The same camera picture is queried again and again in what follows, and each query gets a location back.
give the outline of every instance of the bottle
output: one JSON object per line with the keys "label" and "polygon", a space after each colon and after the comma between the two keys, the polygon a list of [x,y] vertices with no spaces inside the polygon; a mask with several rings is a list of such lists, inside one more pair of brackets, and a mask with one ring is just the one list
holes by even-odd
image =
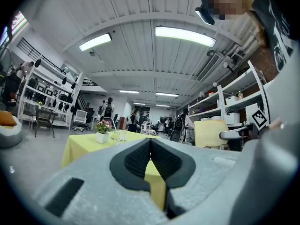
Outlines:
{"label": "bottle", "polygon": [[244,98],[244,95],[241,93],[241,91],[239,91],[238,97],[239,97],[239,99],[243,99]]}

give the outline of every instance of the mesh chair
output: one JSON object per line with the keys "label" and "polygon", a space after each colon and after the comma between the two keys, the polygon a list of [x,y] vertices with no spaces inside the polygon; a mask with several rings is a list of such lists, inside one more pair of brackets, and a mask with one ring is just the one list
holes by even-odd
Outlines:
{"label": "mesh chair", "polygon": [[[87,114],[88,114],[88,112],[77,109],[76,115],[74,116],[73,121],[77,122],[77,123],[85,124]],[[78,127],[78,126],[74,126],[74,127],[72,127],[72,129],[74,129],[74,131],[76,131],[77,129],[81,130],[82,132],[84,131],[83,127]]]}

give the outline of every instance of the floor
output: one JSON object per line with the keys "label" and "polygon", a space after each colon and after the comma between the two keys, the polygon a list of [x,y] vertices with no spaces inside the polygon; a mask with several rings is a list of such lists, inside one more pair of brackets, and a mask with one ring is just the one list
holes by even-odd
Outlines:
{"label": "floor", "polygon": [[[1,149],[1,161],[4,169],[15,172],[8,173],[12,180],[19,184],[20,189],[32,196],[36,189],[60,169],[65,144],[69,135],[93,133],[79,130],[69,131],[67,128],[55,127],[55,138],[52,131],[39,129],[37,137],[34,130],[29,128],[27,122],[23,122],[23,140],[17,146],[10,149]],[[158,136],[167,138],[165,133]]]}

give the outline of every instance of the railing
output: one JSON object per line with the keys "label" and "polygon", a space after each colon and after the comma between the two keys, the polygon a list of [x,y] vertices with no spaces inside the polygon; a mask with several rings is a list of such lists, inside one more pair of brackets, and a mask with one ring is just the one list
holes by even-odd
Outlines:
{"label": "railing", "polygon": [[47,62],[49,65],[59,70],[61,73],[66,74],[65,71],[61,70],[58,66],[48,60],[45,56],[43,56],[38,50],[36,50],[26,39],[22,38],[19,44],[17,45],[28,57],[32,58],[34,61],[38,60],[41,56],[42,60]]}
{"label": "railing", "polygon": [[96,83],[94,83],[91,79],[85,78],[82,82],[83,86],[98,86]]}
{"label": "railing", "polygon": [[78,94],[78,104],[79,104],[79,106],[84,110],[84,111],[86,111],[87,110],[87,104],[86,104],[86,102],[85,102],[85,100],[84,100],[84,98],[83,98],[83,96],[82,96],[82,94],[79,92],[79,94]]}

